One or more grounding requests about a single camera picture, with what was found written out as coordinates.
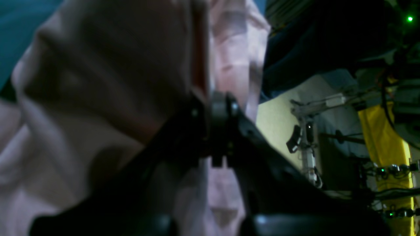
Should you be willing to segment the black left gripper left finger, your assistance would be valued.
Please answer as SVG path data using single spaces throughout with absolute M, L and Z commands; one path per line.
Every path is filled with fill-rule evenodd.
M 181 168 L 198 163 L 204 148 L 205 105 L 196 95 L 170 118 L 149 145 L 115 177 L 78 205 L 54 216 L 40 216 L 31 236 L 177 236 L 169 213 L 148 213 L 146 189 L 158 164 Z

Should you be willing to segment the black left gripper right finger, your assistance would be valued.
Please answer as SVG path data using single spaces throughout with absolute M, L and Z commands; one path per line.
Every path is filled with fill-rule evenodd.
M 246 217 L 240 236 L 389 236 L 382 217 L 314 187 L 269 145 L 232 94 L 210 103 L 212 165 L 234 171 Z

